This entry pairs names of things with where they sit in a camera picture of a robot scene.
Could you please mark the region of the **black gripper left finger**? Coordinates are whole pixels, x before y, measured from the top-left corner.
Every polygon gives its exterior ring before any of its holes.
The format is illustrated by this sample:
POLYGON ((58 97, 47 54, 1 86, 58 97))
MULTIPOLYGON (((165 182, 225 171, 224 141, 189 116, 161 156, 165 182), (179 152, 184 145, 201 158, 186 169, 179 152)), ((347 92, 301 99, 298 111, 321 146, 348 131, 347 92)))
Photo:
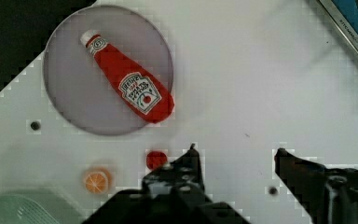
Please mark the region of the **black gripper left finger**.
POLYGON ((152 197, 169 194, 174 187, 194 186, 205 191, 201 170, 200 154, 196 144, 174 161, 168 161, 151 171, 142 180, 142 191, 152 197))

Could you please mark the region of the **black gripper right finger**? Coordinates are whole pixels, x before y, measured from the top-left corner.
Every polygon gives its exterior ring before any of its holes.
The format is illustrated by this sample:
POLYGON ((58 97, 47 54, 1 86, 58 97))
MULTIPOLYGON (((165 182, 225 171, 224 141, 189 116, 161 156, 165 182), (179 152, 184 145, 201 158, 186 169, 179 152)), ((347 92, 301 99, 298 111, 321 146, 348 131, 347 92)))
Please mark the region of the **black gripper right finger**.
POLYGON ((313 224, 358 224, 358 170, 327 168, 280 148, 275 173, 313 224))

